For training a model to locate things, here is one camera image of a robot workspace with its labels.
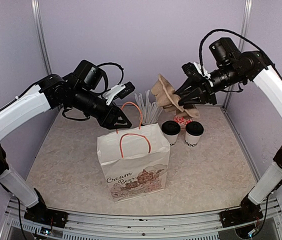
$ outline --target purple wall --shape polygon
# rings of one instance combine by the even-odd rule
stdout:
[[[124,80],[132,81],[141,93],[154,85],[158,73],[178,88],[186,79],[181,66],[199,60],[199,43],[205,34],[216,28],[240,32],[244,6],[244,0],[40,2],[54,72],[66,75],[82,59],[95,64],[116,62],[124,68]],[[203,52],[210,71],[216,64],[208,45],[218,36],[209,38]],[[120,70],[104,69],[110,86],[117,84]],[[222,92],[217,95],[219,104],[224,97]]]
[[[253,1],[247,37],[267,53],[282,75],[282,1]],[[262,175],[282,144],[279,114],[253,83],[233,95],[228,111]],[[282,208],[282,187],[277,197]]]
[[[0,1],[0,107],[46,75],[31,1]],[[32,119],[7,136],[7,161],[26,177],[56,112]],[[0,186],[0,223],[10,195]]]

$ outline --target white cup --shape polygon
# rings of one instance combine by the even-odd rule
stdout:
[[[201,123],[197,121],[189,122],[185,126],[185,144],[191,148],[195,147],[198,144],[203,132],[204,128]]]
[[[161,130],[165,138],[169,141],[170,147],[175,145],[181,131],[180,125],[175,121],[166,121],[162,124]]]

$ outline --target orange bag handle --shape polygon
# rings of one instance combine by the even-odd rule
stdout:
[[[124,155],[123,155],[123,150],[122,150],[122,140],[125,136],[129,136],[129,135],[133,135],[133,136],[139,136],[139,137],[142,137],[146,140],[147,144],[148,144],[148,147],[149,147],[149,152],[148,154],[151,152],[151,143],[149,141],[149,139],[144,136],[144,135],[141,135],[141,134],[137,134],[137,133],[126,133],[126,134],[123,134],[120,138],[120,152],[121,152],[121,157],[124,158]]]
[[[141,129],[141,124],[142,124],[142,111],[140,110],[140,108],[138,107],[138,105],[136,105],[134,102],[131,102],[131,101],[127,101],[125,102],[122,107],[121,107],[121,110],[123,110],[123,108],[127,105],[127,104],[132,104],[134,105],[138,110],[139,110],[139,113],[140,113],[140,123],[139,123],[139,129]]]

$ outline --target white paper bag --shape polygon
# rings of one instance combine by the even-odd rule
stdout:
[[[97,157],[115,202],[166,186],[170,144],[158,124],[98,137]]]

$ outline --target black lid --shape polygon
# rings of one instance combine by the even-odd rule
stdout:
[[[162,124],[162,132],[166,135],[177,135],[181,131],[180,125],[175,121],[166,121]]]
[[[203,126],[201,125],[201,123],[199,123],[197,121],[189,122],[185,126],[185,130],[188,134],[190,134],[192,136],[200,136],[204,132]]]

